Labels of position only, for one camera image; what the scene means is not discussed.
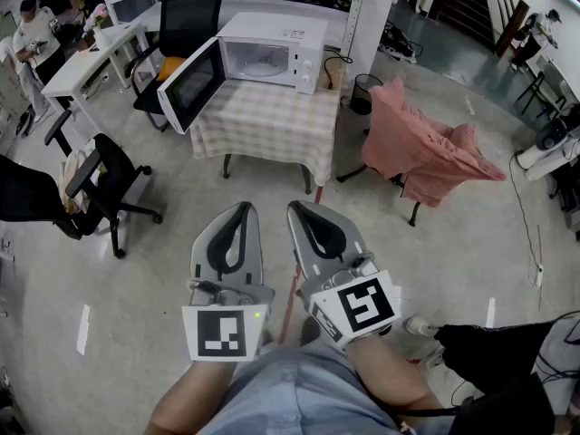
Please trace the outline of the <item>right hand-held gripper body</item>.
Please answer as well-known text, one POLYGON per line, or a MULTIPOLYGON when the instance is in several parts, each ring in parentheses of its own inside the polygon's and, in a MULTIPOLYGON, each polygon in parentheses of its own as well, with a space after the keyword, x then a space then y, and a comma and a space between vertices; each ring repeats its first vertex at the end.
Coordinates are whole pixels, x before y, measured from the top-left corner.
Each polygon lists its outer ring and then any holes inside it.
POLYGON ((297 295, 337 348, 382 334, 401 317, 391 276, 369 252, 332 275, 304 281, 297 295))

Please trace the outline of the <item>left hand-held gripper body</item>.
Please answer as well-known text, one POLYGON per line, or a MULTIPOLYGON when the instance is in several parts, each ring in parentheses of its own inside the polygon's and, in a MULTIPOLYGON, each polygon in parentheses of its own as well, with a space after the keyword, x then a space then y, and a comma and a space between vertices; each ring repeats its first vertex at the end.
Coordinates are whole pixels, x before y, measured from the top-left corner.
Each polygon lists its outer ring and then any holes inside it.
POLYGON ((235 287, 189 283, 182 308, 189 355, 194 362, 250 362, 263 342, 275 291, 265 285, 235 287))

